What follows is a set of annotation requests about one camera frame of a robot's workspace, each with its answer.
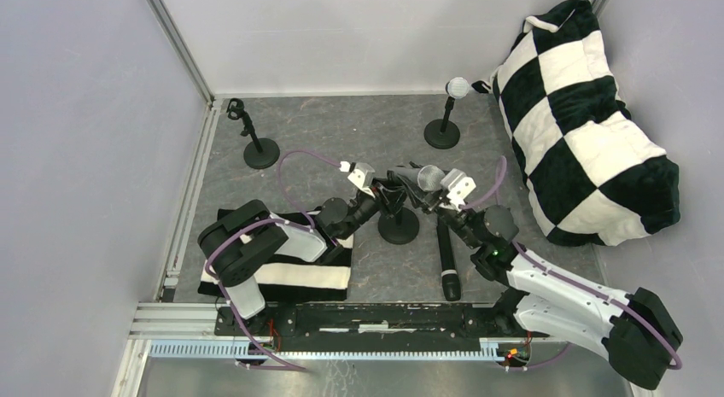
gray floor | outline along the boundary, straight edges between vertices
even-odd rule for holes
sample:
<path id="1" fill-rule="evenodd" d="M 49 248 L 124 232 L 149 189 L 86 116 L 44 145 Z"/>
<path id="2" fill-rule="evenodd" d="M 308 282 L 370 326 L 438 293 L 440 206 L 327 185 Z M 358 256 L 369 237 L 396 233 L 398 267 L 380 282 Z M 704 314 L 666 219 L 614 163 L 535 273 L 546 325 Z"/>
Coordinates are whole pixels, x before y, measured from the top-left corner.
<path id="1" fill-rule="evenodd" d="M 534 345 L 534 362 L 560 345 Z M 505 374 L 492 362 L 345 361 L 297 362 L 309 372 L 246 371 L 218 359 L 150 359 L 140 396 L 516 396 L 627 397 L 627 385 L 606 360 L 574 347 L 547 367 Z"/>
<path id="2" fill-rule="evenodd" d="M 313 149 L 339 161 L 362 161 L 380 176 L 389 166 L 415 161 L 442 168 L 456 167 L 477 183 L 473 196 L 493 184 L 501 155 L 508 173 L 501 188 L 502 202 L 511 208 L 520 227 L 519 242 L 552 262 L 588 279 L 601 282 L 593 248 L 557 247 L 543 237 L 528 204 L 520 169 L 513 157 L 500 111 L 491 96 L 470 95 L 456 103 L 452 120 L 462 137 L 453 149 L 431 148 L 423 140 L 427 122 L 442 116 L 445 96 L 331 96 L 260 98 L 244 100 L 261 136 L 275 139 L 282 151 Z M 293 208 L 277 188 L 276 168 L 256 171 L 244 165 L 242 152 L 248 138 L 239 137 L 241 121 L 219 119 L 212 153 L 201 188 L 196 216 L 174 301 L 212 302 L 196 289 L 204 257 L 196 237 L 216 220 L 220 207 L 236 208 L 260 198 L 272 211 Z M 284 164 L 289 193 L 312 208 L 327 198 L 348 199 L 354 187 L 341 172 L 306 155 Z M 444 301 L 440 288 L 440 261 L 435 219 L 419 214 L 420 234 L 405 246 L 386 243 L 371 221 L 355 234 L 348 301 Z M 463 284 L 463 301 L 494 302 L 503 287 L 477 274 L 469 261 L 471 251 L 457 238 L 453 246 Z"/>

white wall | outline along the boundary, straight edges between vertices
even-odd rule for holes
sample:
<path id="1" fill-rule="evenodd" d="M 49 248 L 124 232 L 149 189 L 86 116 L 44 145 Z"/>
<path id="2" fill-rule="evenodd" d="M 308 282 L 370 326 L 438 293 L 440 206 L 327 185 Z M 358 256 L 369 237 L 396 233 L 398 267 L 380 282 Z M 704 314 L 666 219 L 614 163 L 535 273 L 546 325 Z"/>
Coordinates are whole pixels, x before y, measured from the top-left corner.
<path id="1" fill-rule="evenodd" d="M 217 94 L 442 92 L 563 0 L 164 0 Z"/>
<path id="2" fill-rule="evenodd" d="M 685 367 L 664 377 L 667 396 L 721 394 L 723 1 L 611 0 L 601 17 L 634 121 L 680 165 L 681 222 L 599 251 L 615 286 L 657 292 L 684 335 Z"/>
<path id="3" fill-rule="evenodd" d="M 110 393 L 204 108 L 145 0 L 0 0 L 0 395 Z"/>

microphone stand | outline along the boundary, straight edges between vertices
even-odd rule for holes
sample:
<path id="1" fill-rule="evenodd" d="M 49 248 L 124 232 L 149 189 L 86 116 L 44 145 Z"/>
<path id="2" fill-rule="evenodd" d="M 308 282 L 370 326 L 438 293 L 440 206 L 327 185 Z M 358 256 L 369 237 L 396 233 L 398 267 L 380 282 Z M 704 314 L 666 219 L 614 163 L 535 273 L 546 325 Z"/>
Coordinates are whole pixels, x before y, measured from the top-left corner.
<path id="1" fill-rule="evenodd" d="M 244 109 L 244 102 L 238 98 L 231 98 L 226 114 L 229 120 L 242 120 L 244 124 L 242 137 L 251 136 L 251 143 L 244 149 L 244 162 L 253 169 L 265 169 L 274 165 L 279 159 L 279 146 L 274 140 L 256 136 L 251 117 Z"/>
<path id="2" fill-rule="evenodd" d="M 450 149 L 458 144 L 460 130 L 450 121 L 450 113 L 455 106 L 455 98 L 449 96 L 445 102 L 445 115 L 442 120 L 432 120 L 425 126 L 425 141 L 437 149 Z"/>

gray mat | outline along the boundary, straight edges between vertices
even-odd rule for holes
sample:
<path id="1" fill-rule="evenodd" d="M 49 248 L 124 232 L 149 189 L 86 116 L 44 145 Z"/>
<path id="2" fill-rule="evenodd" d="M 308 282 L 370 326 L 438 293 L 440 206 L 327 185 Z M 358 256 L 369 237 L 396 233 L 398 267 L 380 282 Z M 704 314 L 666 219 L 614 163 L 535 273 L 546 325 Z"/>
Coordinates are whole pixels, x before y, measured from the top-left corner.
<path id="1" fill-rule="evenodd" d="M 543 237 L 528 204 L 503 119 L 492 96 L 472 94 L 456 103 L 451 120 L 462 137 L 453 149 L 431 148 L 423 128 L 440 118 L 446 96 L 330 96 L 244 100 L 257 132 L 275 139 L 284 151 L 313 149 L 339 161 L 366 162 L 384 176 L 389 166 L 415 161 L 441 168 L 458 168 L 477 184 L 472 197 L 493 184 L 501 155 L 508 173 L 501 187 L 502 203 L 511 208 L 520 227 L 517 240 L 550 261 L 588 279 L 601 282 L 593 248 L 557 247 Z M 213 302 L 196 293 L 204 256 L 198 234 L 216 221 L 222 208 L 237 208 L 259 198 L 273 212 L 293 212 L 277 188 L 276 167 L 256 171 L 244 165 L 242 152 L 249 138 L 239 137 L 241 121 L 219 119 L 201 188 L 189 245 L 174 301 Z M 354 187 L 344 174 L 307 155 L 290 156 L 284 163 L 287 191 L 305 207 L 327 198 L 349 199 Z M 352 278 L 348 301 L 444 301 L 435 217 L 418 213 L 420 234 L 412 243 L 394 246 L 377 233 L 377 218 L 354 236 Z M 483 279 L 470 263 L 471 251 L 452 237 L 463 301 L 494 302 L 505 289 Z"/>

checkered pillow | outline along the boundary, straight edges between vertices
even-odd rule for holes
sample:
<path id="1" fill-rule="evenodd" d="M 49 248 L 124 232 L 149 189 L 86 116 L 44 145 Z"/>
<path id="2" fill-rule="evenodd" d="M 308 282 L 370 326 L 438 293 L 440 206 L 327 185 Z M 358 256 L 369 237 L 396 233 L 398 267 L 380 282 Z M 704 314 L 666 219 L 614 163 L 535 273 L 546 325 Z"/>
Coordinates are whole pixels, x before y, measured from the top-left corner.
<path id="1" fill-rule="evenodd" d="M 495 95 L 538 225 L 565 246 L 617 245 L 679 221 L 679 168 L 630 120 L 588 0 L 523 24 Z"/>

